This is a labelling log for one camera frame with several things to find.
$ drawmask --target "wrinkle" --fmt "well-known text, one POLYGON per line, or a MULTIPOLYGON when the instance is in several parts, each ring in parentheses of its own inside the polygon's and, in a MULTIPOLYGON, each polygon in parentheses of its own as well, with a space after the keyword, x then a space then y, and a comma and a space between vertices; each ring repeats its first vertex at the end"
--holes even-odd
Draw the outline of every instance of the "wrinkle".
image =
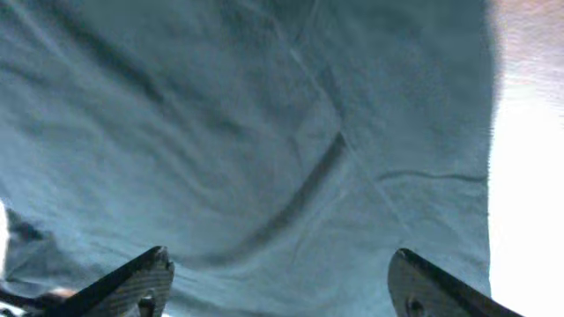
POLYGON ((128 56, 113 47, 92 30, 87 28, 83 22, 78 22, 74 15, 65 10, 61 5, 42 3, 42 9, 53 16, 53 21, 68 33, 77 43, 77 47, 84 48, 84 53, 88 59, 93 60, 101 68, 108 70, 112 76, 120 78, 126 83, 124 86, 136 87, 139 93, 143 94, 152 102, 161 103, 164 96, 152 78, 139 65, 136 65, 128 56))
POLYGON ((255 231, 250 237, 244 240, 238 247, 223 254, 208 254, 199 257, 182 256, 175 254, 174 257, 179 262, 190 269, 209 270, 226 269, 233 266, 243 266, 249 259, 257 254, 270 249, 270 246, 281 239, 292 227, 295 227, 300 219, 306 215, 305 205, 315 197, 315 192, 324 183, 329 174, 329 170, 339 161, 344 154, 345 143, 343 137, 337 134, 333 142, 319 160, 312 172, 302 186, 293 195, 291 201, 266 225, 255 231))

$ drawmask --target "blue cloth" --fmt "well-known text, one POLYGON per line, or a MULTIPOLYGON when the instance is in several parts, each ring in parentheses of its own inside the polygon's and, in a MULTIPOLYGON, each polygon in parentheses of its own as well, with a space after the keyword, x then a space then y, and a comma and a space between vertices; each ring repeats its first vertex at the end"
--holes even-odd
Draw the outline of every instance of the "blue cloth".
POLYGON ((484 1, 0 0, 6 282, 148 248, 176 316, 387 316, 409 247, 489 294, 484 1))

